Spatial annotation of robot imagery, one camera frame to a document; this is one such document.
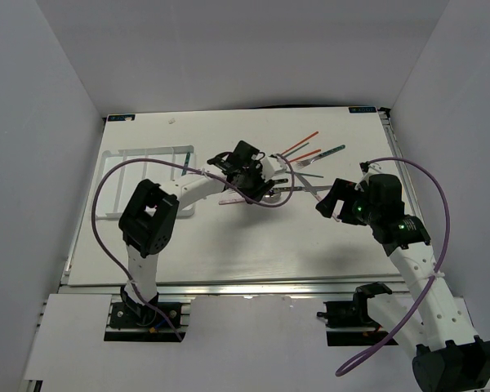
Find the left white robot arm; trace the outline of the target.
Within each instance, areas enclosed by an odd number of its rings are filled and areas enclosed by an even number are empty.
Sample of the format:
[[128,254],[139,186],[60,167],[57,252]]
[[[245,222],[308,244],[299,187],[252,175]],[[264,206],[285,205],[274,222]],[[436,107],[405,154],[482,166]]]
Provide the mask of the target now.
[[220,153],[177,180],[141,181],[118,222],[131,275],[121,291],[128,316],[140,326],[155,319],[158,254],[172,238],[178,212],[231,186],[259,202],[274,187],[274,178],[287,171],[283,158],[265,156],[241,140],[233,152]]

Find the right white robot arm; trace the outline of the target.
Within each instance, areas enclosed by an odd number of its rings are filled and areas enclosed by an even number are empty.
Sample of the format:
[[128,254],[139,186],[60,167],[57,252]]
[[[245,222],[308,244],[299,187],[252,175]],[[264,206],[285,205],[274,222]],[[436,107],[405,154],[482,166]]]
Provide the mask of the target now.
[[348,225],[367,226],[398,270],[413,299],[406,308],[384,283],[355,289],[349,302],[317,315],[328,327],[382,327],[386,336],[336,370],[344,376],[395,341],[412,360],[423,391],[481,390],[490,381],[490,341],[483,340],[460,311],[440,270],[445,253],[434,255],[431,238],[417,216],[405,212],[400,179],[380,173],[373,159],[361,163],[359,182],[335,179],[317,211]]

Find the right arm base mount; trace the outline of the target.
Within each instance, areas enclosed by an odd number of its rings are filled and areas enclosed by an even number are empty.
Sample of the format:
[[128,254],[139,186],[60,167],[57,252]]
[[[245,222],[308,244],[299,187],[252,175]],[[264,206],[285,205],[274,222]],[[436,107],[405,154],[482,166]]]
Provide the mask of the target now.
[[327,301],[324,310],[316,313],[326,327],[329,347],[372,346],[387,336],[387,331],[376,322],[363,321],[353,301]]

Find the pink handled knife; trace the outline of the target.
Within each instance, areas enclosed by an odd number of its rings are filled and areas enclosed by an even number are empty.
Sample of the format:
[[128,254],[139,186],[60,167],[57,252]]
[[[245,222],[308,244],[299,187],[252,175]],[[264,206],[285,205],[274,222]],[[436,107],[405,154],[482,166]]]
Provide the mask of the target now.
[[296,176],[296,178],[301,182],[302,186],[305,188],[305,191],[311,193],[318,202],[322,200],[321,196],[319,195],[319,192],[329,190],[331,188],[330,185],[313,186],[311,183],[307,181],[306,178],[302,176]]

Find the pink handled spoon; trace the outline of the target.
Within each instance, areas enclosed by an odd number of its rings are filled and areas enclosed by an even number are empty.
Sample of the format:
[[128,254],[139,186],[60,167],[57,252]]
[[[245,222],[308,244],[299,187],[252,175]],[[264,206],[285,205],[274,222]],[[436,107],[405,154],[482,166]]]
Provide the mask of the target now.
[[[275,204],[278,203],[281,200],[281,194],[280,193],[267,193],[261,200],[261,203],[266,203],[266,204]],[[239,196],[236,193],[228,193],[228,194],[223,194],[221,197],[220,201],[218,202],[219,205],[231,205],[231,204],[238,204],[238,203],[245,203],[246,200]]]

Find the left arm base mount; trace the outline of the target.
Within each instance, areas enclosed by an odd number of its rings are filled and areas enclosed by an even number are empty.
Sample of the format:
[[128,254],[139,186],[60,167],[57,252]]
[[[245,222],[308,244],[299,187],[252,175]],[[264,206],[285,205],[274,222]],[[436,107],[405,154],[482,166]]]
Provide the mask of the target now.
[[[151,303],[171,321],[181,338],[189,323],[187,305],[181,302],[161,302],[154,298]],[[105,326],[104,341],[137,343],[179,343],[178,336],[167,320],[154,310],[144,307],[139,316],[121,299],[111,301]]]

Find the green handled spoon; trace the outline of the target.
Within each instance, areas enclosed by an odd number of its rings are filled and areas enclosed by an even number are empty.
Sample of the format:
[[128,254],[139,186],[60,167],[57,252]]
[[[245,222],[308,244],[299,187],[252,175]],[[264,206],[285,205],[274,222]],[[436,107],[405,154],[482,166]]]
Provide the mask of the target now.
[[186,169],[189,166],[190,157],[191,157],[191,153],[187,153],[185,155],[184,169]]

